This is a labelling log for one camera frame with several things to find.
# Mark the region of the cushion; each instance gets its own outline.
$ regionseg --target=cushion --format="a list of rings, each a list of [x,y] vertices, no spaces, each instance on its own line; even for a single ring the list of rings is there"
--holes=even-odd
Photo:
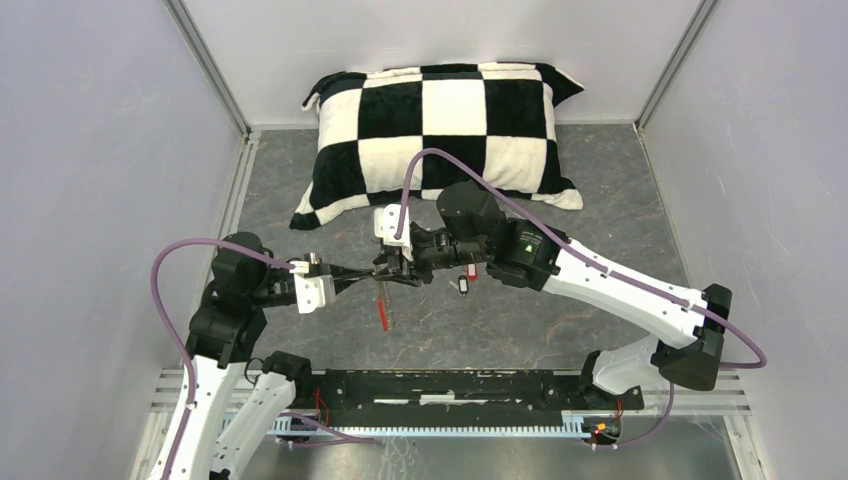
[[[432,65],[340,72],[313,87],[318,156],[290,227],[317,228],[345,210],[397,202],[413,155],[445,150],[507,195],[579,210],[563,177],[554,107],[583,86],[542,63]],[[435,200],[468,176],[447,160],[418,163],[411,195]]]

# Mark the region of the black wire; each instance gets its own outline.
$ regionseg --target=black wire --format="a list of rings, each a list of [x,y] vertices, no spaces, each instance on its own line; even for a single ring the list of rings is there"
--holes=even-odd
[[[251,384],[255,387],[256,386],[256,380],[259,378],[259,375],[257,375],[256,378],[254,378],[252,382],[250,381],[250,378],[248,378],[248,376],[247,376],[247,367],[249,367],[250,364],[253,363],[254,360],[262,360],[262,359],[259,358],[259,357],[251,358],[250,360],[247,361],[247,363],[244,364],[244,379],[247,380],[247,383],[249,383],[249,384]]]

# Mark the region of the wall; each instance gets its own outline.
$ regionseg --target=wall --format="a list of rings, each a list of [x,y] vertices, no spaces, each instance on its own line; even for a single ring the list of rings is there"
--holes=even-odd
[[[722,2],[646,132],[692,277],[733,289],[770,355],[743,380],[778,479],[845,478],[846,20],[844,2]]]
[[[586,91],[560,122],[632,121],[698,0],[185,0],[253,124],[316,124],[300,104],[342,70],[543,61]]]
[[[4,479],[129,476],[177,362],[150,264],[215,234],[239,142],[162,2],[0,6]],[[162,273],[181,330],[206,253]]]

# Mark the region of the pillow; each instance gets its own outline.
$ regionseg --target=pillow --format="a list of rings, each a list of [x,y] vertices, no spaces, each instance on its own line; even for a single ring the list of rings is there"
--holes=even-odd
[[[583,91],[556,68],[529,63],[432,65],[340,72],[312,88],[303,109],[319,112],[318,156],[290,228],[311,230],[345,210],[400,200],[413,155],[445,150],[507,195],[579,210],[560,173],[554,107]],[[411,195],[435,200],[468,176],[428,155]]]

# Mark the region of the red object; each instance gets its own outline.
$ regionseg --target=red object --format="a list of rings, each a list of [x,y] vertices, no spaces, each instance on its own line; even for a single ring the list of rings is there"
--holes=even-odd
[[[380,323],[383,324],[383,331],[389,331],[389,319],[386,317],[386,307],[383,305],[383,297],[377,297],[377,311],[380,312]]]
[[[468,280],[477,281],[477,265],[469,263],[465,266],[465,273],[468,274]]]

